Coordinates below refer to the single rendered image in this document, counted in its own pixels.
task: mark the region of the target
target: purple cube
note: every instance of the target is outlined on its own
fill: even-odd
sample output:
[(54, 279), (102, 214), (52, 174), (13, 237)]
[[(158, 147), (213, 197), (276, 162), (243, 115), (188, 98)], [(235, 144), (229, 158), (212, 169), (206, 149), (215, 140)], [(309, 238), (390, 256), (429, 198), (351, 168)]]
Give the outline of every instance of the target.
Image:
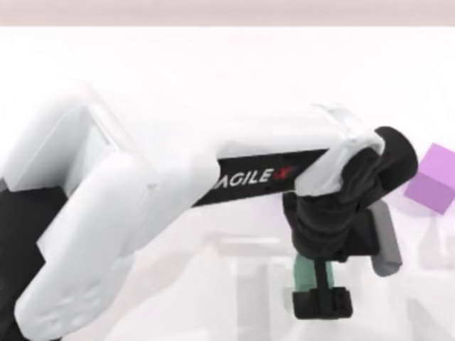
[(405, 195), (443, 215), (455, 200), (455, 153), (432, 144)]

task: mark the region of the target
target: red x logo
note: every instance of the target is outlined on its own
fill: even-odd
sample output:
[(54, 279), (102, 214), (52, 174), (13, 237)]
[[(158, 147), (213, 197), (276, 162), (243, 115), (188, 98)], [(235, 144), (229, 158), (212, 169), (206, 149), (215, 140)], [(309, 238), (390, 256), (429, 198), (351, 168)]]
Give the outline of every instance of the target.
[(275, 180), (283, 180), (285, 178), (287, 178), (287, 175), (289, 173), (289, 171), (292, 169), (293, 167), (291, 166), (287, 166), (287, 167), (281, 167), (279, 170), (277, 170), (275, 172), (275, 174), (273, 175), (274, 179)]

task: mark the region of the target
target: logo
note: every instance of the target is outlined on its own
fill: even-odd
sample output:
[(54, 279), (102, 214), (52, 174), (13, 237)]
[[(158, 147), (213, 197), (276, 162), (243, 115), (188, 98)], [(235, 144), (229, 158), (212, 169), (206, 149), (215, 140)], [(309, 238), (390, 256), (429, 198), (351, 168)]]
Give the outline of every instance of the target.
[(213, 187), (214, 190), (218, 188), (231, 188), (245, 185), (255, 185), (258, 183), (268, 183), (270, 179), (286, 180), (289, 173), (294, 167), (287, 166), (281, 167), (275, 171), (275, 168), (267, 168), (265, 170), (249, 170), (248, 172), (238, 172), (232, 175), (224, 175)]

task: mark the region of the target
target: block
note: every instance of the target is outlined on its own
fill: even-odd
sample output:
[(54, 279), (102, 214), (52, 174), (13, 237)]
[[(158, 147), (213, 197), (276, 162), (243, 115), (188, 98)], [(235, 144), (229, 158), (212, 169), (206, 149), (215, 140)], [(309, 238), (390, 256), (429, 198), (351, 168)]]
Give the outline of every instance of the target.
[(432, 144), (405, 195), (443, 215), (455, 200), (455, 152)]

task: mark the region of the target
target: white backdrop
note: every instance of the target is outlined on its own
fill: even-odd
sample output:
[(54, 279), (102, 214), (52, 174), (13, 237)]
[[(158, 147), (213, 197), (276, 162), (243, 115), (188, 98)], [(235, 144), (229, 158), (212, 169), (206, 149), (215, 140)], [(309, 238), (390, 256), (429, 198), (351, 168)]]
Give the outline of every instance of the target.
[[(450, 28), (3, 28), (2, 157), (47, 84), (68, 76), (188, 114), (260, 120), (342, 102), (404, 131), (420, 155), (431, 142), (455, 151)], [(455, 205), (440, 217), (402, 193), (387, 198), (400, 274), (377, 278), (368, 259), (335, 268), (350, 320), (293, 319), (294, 252), (273, 195), (187, 212), (140, 252), (112, 308), (65, 341), (455, 340)]]

